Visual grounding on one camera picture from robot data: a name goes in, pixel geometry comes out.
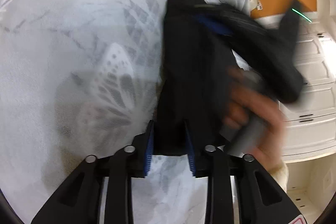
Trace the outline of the person's right hand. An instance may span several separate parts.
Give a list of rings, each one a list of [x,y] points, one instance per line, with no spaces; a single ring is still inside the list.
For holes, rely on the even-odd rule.
[[[266,170],[280,165],[285,135],[278,104],[247,85],[245,72],[230,68],[230,99],[223,122],[236,132],[227,148],[232,156],[252,155]]]

